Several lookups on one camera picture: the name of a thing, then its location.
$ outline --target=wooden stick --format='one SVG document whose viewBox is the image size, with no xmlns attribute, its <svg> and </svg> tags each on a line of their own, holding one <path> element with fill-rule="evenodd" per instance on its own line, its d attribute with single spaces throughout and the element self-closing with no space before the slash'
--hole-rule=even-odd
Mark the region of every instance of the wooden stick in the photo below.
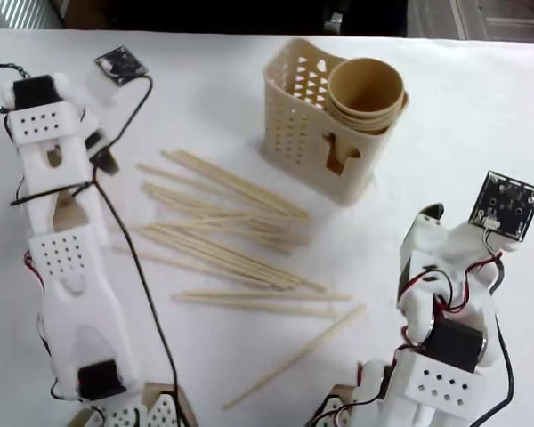
<svg viewBox="0 0 534 427">
<path fill-rule="evenodd" d="M 266 298 L 273 300 L 303 300 L 303 301 L 349 301 L 352 295 L 342 294 L 307 294 L 287 292 L 229 292 L 215 290 L 182 291 L 182 295 L 207 298 Z"/>
<path fill-rule="evenodd" d="M 112 248 L 113 252 L 116 252 L 118 254 L 130 254 L 131 253 L 131 251 L 126 247 L 112 246 L 111 248 Z M 257 287 L 270 287 L 271 286 L 271 284 L 269 284 L 269 283 L 267 283 L 265 281 L 257 280 L 255 278 L 248 278 L 246 276 L 240 276 L 239 274 L 230 273 L 228 271 L 214 270 L 214 269 L 210 269 L 208 267 L 202 267 L 202 266 L 195 265 L 195 264 L 189 264 L 187 262 L 179 262 L 179 261 L 176 261 L 176 260 L 172 260 L 170 258 L 162 258 L 160 256 L 157 256 L 157 255 L 154 255 L 154 254 L 148 254 L 148 253 L 145 253 L 145 252 L 138 252 L 137 251 L 137 254 L 139 255 L 139 257 L 141 259 L 146 260 L 146 261 L 159 262 L 159 263 L 162 263 L 162 264 L 171 265 L 173 267 L 178 267 L 178 268 L 181 268 L 181 269 L 193 270 L 193 271 L 198 271 L 198 272 L 207 273 L 207 274 L 213 274 L 215 276 L 219 276 L 219 277 L 222 277 L 222 278 L 229 278 L 229 279 L 232 279 L 232 280 L 237 280 L 239 282 L 245 283 L 246 285 L 250 285 L 250 286 L 253 286 L 255 288 L 257 288 Z"/>
<path fill-rule="evenodd" d="M 201 260 L 204 260 L 206 262 L 211 262 L 212 264 L 218 265 L 222 267 L 223 269 L 226 269 L 228 271 L 232 271 L 235 273 L 238 273 L 241 276 L 246 276 L 250 278 L 256 278 L 262 281 L 265 281 L 279 289 L 287 289 L 288 285 L 286 283 L 281 283 L 279 280 L 277 280 L 274 277 L 267 277 L 263 274 L 257 273 L 256 271 L 250 271 L 249 269 L 246 270 L 245 267 L 242 267 L 238 264 L 233 264 L 231 262 L 225 261 L 222 258 L 217 258 L 216 256 L 205 254 L 200 252 L 199 250 L 192 249 L 188 246 L 183 245 L 180 242 L 174 242 L 172 240 L 169 240 L 166 238 L 166 236 L 163 236 L 160 233 L 155 232 L 154 230 L 143 228 L 139 230 L 139 232 L 146 238 L 149 238 L 151 240 L 154 240 L 158 242 L 160 245 L 172 247 L 174 249 L 179 249 L 181 251 L 184 251 L 187 254 L 190 254 L 192 256 L 195 256 Z"/>
<path fill-rule="evenodd" d="M 225 405 L 223 405 L 224 409 L 229 409 L 231 407 L 234 407 L 237 405 L 241 400 L 247 398 L 255 391 L 258 391 L 261 389 L 265 384 L 267 384 L 269 381 L 271 381 L 273 378 L 279 376 L 284 371 L 289 369 L 291 366 L 293 366 L 296 362 L 298 362 L 301 359 L 304 359 L 306 356 L 313 353 L 316 349 L 320 347 L 324 342 L 328 341 L 332 336 L 334 336 L 339 330 L 344 328 L 346 325 L 348 325 L 350 322 L 352 322 L 357 316 L 359 316 L 364 311 L 364 306 L 360 306 L 352 311 L 349 311 L 344 317 L 342 317 L 340 320 L 338 320 L 333 326 L 331 326 L 329 329 L 327 329 L 324 333 L 317 336 L 314 340 L 307 343 L 302 349 L 300 349 L 295 355 L 291 356 L 287 360 L 283 361 L 281 363 L 280 367 L 274 370 L 273 372 L 270 372 L 264 376 L 262 376 L 254 385 L 252 385 L 249 389 L 241 393 L 239 396 L 237 396 L 235 399 L 230 400 Z"/>
<path fill-rule="evenodd" d="M 233 222 L 233 218 L 222 218 L 217 222 L 228 222 L 231 220 Z M 207 223 L 202 223 L 198 221 L 184 221 L 184 222 L 159 222 L 158 224 L 171 227 L 173 229 L 194 229 L 194 230 L 204 230 L 204 231 L 216 231 L 219 233 L 228 233 L 228 234 L 237 234 L 238 236 L 243 237 L 260 237 L 260 238 L 272 238 L 274 240 L 282 241 L 282 242 L 291 242 L 291 243 L 308 243 L 308 238 L 304 236 L 297 236 L 294 234 L 287 234 L 287 233 L 272 233 L 269 231 L 260 231 L 260 230 L 240 230 L 240 229 L 233 229 L 231 227 L 226 226 L 218 226 L 209 224 L 209 222 L 214 221 L 204 221 Z"/>
<path fill-rule="evenodd" d="M 302 307 L 287 307 L 278 304 L 266 304 L 263 302 L 240 302 L 224 301 L 217 298 L 206 298 L 199 296 L 172 295 L 172 298 L 182 302 L 192 302 L 196 304 L 215 305 L 227 307 L 229 309 L 268 311 L 279 314 L 295 314 L 298 316 L 315 316 L 319 318 L 339 318 L 340 314 L 332 310 L 307 309 Z"/>
<path fill-rule="evenodd" d="M 178 202 L 178 198 L 182 200 L 184 203 L 185 201 L 190 202 L 190 205 L 192 205 L 192 208 L 190 209 L 192 212 L 196 213 L 203 213 L 203 214 L 221 214 L 221 215 L 234 215 L 234 216 L 246 216 L 249 218 L 254 218 L 258 220 L 275 220 L 275 221 L 282 221 L 282 222 L 304 222 L 309 221 L 309 218 L 300 217 L 300 216 L 288 216 L 280 213 L 266 213 L 266 212 L 255 212 L 255 211 L 241 211 L 241 210 L 234 210 L 229 209 L 221 206 L 216 205 L 210 205 L 203 200 L 195 199 L 194 197 L 190 197 L 187 195 L 184 195 L 182 193 L 178 193 L 175 191 L 171 191 L 170 189 L 166 189 L 164 187 L 159 187 L 158 185 L 153 184 L 152 182 L 145 181 L 141 185 L 141 189 L 146 191 L 147 193 L 151 194 L 159 194 L 160 198 L 166 198 L 167 200 Z M 200 205 L 205 207 L 193 207 L 194 205 Z"/>
<path fill-rule="evenodd" d="M 287 273 L 286 271 L 273 267 L 272 265 L 266 262 L 257 261 L 255 258 L 244 255 L 243 253 L 236 251 L 228 246 L 220 245 L 219 243 L 211 239 L 194 235 L 186 231 L 180 232 L 178 230 L 169 229 L 168 227 L 162 227 L 157 224 L 152 224 L 149 226 L 149 228 L 156 231 L 160 231 L 171 238 L 175 238 L 176 240 L 181 240 L 183 243 L 202 250 L 207 254 L 221 256 L 224 259 L 230 259 L 234 262 L 244 264 L 251 269 L 271 274 L 280 278 L 281 280 L 286 280 L 292 285 L 296 286 L 300 283 L 300 279 L 290 273 Z"/>
<path fill-rule="evenodd" d="M 184 212 L 187 212 L 189 214 L 196 215 L 198 218 L 210 218 L 209 214 L 203 214 L 202 213 L 202 212 L 206 212 L 205 209 L 198 209 L 198 208 L 191 208 L 191 207 L 188 207 L 188 206 L 184 206 L 184 205 L 181 205 L 179 202 L 173 202 L 173 201 L 167 200 L 165 198 L 161 198 L 161 196 L 157 195 L 157 194 L 150 194 L 149 193 L 149 195 L 151 197 L 155 198 L 156 200 L 158 200 L 159 202 L 165 204 L 166 206 L 168 206 L 171 209 L 184 211 Z M 275 242 L 275 241 L 271 241 L 268 238 L 262 238 L 262 237 L 258 237 L 258 236 L 248 236 L 247 238 L 249 238 L 251 240 L 255 240 L 260 245 L 268 246 L 271 249 L 274 249 L 277 252 L 281 252 L 283 254 L 291 254 L 291 253 L 293 253 L 293 251 L 288 246 L 286 246 L 285 244 L 278 243 L 278 242 Z"/>
<path fill-rule="evenodd" d="M 215 181 L 222 183 L 226 187 L 235 189 L 240 193 L 243 193 L 246 196 L 251 197 L 252 199 L 257 200 L 267 206 L 275 208 L 283 213 L 297 216 L 309 216 L 307 212 L 286 201 L 283 197 L 271 193 L 268 190 L 258 187 L 248 181 L 242 180 L 238 176 L 225 171 L 221 167 L 208 163 L 207 161 L 193 156 L 186 151 L 162 151 L 161 154 L 169 160 L 189 167 L 198 173 L 202 173 L 208 178 L 212 178 Z"/>
</svg>

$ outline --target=red wire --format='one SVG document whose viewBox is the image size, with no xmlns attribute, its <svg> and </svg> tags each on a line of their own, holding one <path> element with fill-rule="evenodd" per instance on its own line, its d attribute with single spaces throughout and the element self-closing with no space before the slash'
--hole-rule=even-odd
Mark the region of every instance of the red wire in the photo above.
<svg viewBox="0 0 534 427">
<path fill-rule="evenodd" d="M 42 276 L 39 274 L 39 272 L 36 270 L 36 267 L 34 267 L 34 265 L 32 264 L 32 257 L 31 255 L 29 254 L 29 251 L 27 251 L 25 254 L 24 254 L 24 265 L 26 266 L 26 268 L 34 274 L 34 276 L 36 277 L 37 281 L 39 282 L 39 284 L 41 285 L 42 287 L 42 292 L 45 293 L 45 284 L 44 284 L 44 280 L 42 279 Z"/>
<path fill-rule="evenodd" d="M 499 252 L 497 256 L 493 256 L 489 258 L 488 260 L 478 261 L 474 262 L 471 265 L 469 265 L 465 270 L 465 292 L 463 295 L 463 302 L 461 302 L 457 307 L 453 307 L 452 309 L 447 309 L 447 311 L 451 314 L 458 314 L 466 307 L 466 305 L 469 303 L 469 299 L 471 297 L 471 289 L 469 285 L 469 273 L 476 269 L 477 267 L 484 267 L 487 264 L 490 264 L 496 260 L 498 260 L 502 256 L 502 252 Z"/>
</svg>

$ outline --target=cup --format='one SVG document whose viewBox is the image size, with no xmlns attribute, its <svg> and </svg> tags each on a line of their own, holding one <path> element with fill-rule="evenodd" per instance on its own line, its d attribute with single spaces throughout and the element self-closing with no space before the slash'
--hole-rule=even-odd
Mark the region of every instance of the cup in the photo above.
<svg viewBox="0 0 534 427">
<path fill-rule="evenodd" d="M 405 93 L 395 68 L 371 58 L 346 60 L 328 77 L 328 100 L 353 120 L 396 117 Z"/>
</svg>

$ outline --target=table surface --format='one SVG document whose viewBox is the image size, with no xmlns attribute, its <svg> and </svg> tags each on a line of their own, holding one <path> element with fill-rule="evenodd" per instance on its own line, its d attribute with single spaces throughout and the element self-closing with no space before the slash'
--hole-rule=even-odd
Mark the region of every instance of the table surface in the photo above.
<svg viewBox="0 0 534 427">
<path fill-rule="evenodd" d="M 411 96 L 376 178 L 350 208 L 333 205 L 258 154 L 261 71 L 287 37 L 0 30 L 0 62 L 19 63 L 33 75 L 62 71 L 81 82 L 93 58 L 121 44 L 150 69 L 154 93 L 115 147 L 122 172 L 102 178 L 128 223 L 162 215 L 139 191 L 143 176 L 134 163 L 166 165 L 161 149 L 187 149 L 285 195 L 315 218 L 312 242 L 295 254 L 284 257 L 252 246 L 249 251 L 353 293 L 368 305 L 367 314 L 331 342 L 223 411 L 223 402 L 320 334 L 328 321 L 172 303 L 170 293 L 179 290 L 236 287 L 145 262 L 180 384 L 205 427 L 303 425 L 333 384 L 353 383 L 358 360 L 388 360 L 399 345 L 398 250 L 416 212 L 441 201 L 446 226 L 465 221 L 489 169 L 534 184 L 534 44 L 311 40 L 338 56 L 388 61 L 403 75 Z M 0 85 L 13 77 L 4 72 Z M 107 112 L 110 133 L 142 95 L 142 85 L 123 89 L 117 106 Z M 0 117 L 0 426 L 63 425 L 76 406 L 49 396 L 53 374 L 36 334 L 41 295 L 22 264 L 28 228 L 22 211 L 8 206 L 19 179 L 20 162 Z M 146 378 L 170 382 L 134 266 L 116 254 L 107 254 L 107 263 Z M 521 250 L 506 257 L 506 267 L 507 283 L 496 299 L 517 393 L 487 425 L 534 425 L 534 222 Z M 502 365 L 486 371 L 487 407 L 506 394 Z"/>
</svg>

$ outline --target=ventilation hole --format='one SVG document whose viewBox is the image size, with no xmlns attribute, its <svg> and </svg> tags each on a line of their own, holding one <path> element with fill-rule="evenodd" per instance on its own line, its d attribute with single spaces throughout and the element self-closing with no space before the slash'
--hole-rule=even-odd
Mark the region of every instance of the ventilation hole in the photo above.
<svg viewBox="0 0 534 427">
<path fill-rule="evenodd" d="M 317 64 L 317 70 L 320 71 L 321 73 L 326 73 L 327 63 L 324 60 L 320 60 L 319 63 Z"/>
</svg>

